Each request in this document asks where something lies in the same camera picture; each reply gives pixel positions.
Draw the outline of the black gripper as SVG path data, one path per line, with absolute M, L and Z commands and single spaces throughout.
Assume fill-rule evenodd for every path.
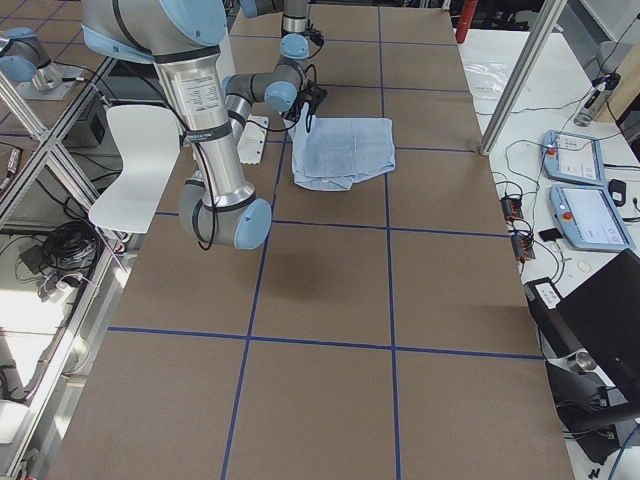
M 303 121 L 305 130 L 310 131 L 318 107 L 324 102 L 328 91 L 316 82 L 307 82 L 299 94 L 299 118 Z

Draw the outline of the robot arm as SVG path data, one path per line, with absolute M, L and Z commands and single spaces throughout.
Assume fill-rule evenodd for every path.
M 307 60 L 309 45 L 304 33 L 309 26 L 306 0 L 240 0 L 247 18 L 281 13 L 280 53 L 291 60 Z
M 221 1 L 85 1 L 82 29 L 93 51 L 154 66 L 198 166 L 181 192 L 183 228 L 207 248 L 253 250 L 268 236 L 272 210 L 245 179 L 238 142 L 252 107 L 265 103 L 293 121 L 308 88 L 311 23 L 305 1 L 244 1 L 248 18 L 281 13 L 280 56 L 270 72 L 220 79 L 228 32 Z

